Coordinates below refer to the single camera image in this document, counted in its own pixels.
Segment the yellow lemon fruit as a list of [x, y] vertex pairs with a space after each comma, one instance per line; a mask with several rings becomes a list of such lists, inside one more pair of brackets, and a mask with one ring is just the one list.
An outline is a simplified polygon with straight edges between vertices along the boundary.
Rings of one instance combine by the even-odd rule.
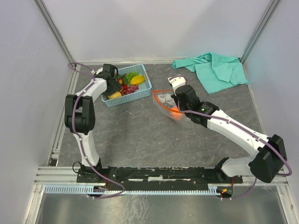
[[117, 91], [116, 93], [108, 96], [108, 99], [115, 99], [115, 98], [119, 98], [121, 96], [122, 96], [121, 92]]

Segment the orange peach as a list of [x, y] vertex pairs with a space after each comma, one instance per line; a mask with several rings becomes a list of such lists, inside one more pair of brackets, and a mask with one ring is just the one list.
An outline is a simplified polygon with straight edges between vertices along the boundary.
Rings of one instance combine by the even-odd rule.
[[171, 108], [170, 115], [175, 120], [181, 120], [183, 118], [183, 116], [184, 116], [184, 114], [181, 113], [176, 106], [174, 106], [174, 107]]

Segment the clear orange zip bag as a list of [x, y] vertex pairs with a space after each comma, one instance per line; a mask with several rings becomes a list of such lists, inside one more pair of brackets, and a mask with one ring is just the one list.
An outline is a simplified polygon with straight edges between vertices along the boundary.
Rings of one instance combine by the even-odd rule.
[[185, 128], [193, 129], [195, 124], [184, 114], [181, 120], [175, 120], [171, 117], [171, 108], [176, 106], [174, 99], [171, 98], [173, 91], [171, 90], [153, 90], [154, 105], [168, 118], [181, 124]]

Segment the yellow mango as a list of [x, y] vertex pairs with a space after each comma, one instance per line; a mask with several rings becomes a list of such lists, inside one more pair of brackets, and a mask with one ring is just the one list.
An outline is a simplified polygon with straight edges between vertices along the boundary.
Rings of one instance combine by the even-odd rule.
[[130, 80], [130, 85], [139, 85], [141, 83], [143, 83], [145, 81], [145, 77], [142, 75], [137, 75], [134, 76], [131, 80]]

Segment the light blue plastic basket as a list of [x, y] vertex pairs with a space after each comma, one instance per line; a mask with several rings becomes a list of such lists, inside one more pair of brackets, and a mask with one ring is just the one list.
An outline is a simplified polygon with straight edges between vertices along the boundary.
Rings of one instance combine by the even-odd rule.
[[152, 89], [152, 84], [150, 82], [150, 79], [148, 77], [147, 71], [144, 67], [143, 64], [136, 64], [136, 65], [131, 65], [128, 67], [120, 68], [118, 69], [119, 75], [125, 75], [130, 72], [137, 72], [139, 75], [142, 75], [145, 80], [141, 84], [138, 85], [138, 89], [135, 90], [135, 92], [123, 95], [118, 98], [114, 99], [107, 99], [105, 100], [103, 96], [101, 96], [102, 102], [106, 104], [108, 107], [112, 107], [115, 105], [120, 105], [123, 103], [127, 103], [133, 100], [141, 99], [144, 97], [150, 96], [150, 92]]

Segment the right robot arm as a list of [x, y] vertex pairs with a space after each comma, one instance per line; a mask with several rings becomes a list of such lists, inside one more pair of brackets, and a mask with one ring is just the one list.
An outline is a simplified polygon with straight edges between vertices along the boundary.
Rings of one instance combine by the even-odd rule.
[[226, 158], [214, 171], [215, 179], [226, 182], [239, 175], [253, 175], [258, 180], [270, 183], [280, 174], [287, 161], [283, 139], [253, 131], [229, 117], [216, 105], [200, 101], [190, 85], [174, 89], [172, 98], [178, 109], [193, 123], [216, 131], [244, 149], [249, 155], [242, 158]]

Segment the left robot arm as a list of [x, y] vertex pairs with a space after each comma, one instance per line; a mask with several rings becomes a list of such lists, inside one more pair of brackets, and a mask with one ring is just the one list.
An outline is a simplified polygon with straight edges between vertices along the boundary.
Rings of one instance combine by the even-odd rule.
[[117, 80], [118, 69], [112, 64], [104, 64], [97, 71], [90, 69], [89, 84], [76, 94], [65, 98], [64, 123], [75, 137], [82, 157], [81, 168], [87, 168], [87, 177], [93, 182], [103, 178], [100, 156], [95, 149], [93, 129], [95, 127], [94, 102], [99, 96], [109, 97], [121, 91]]

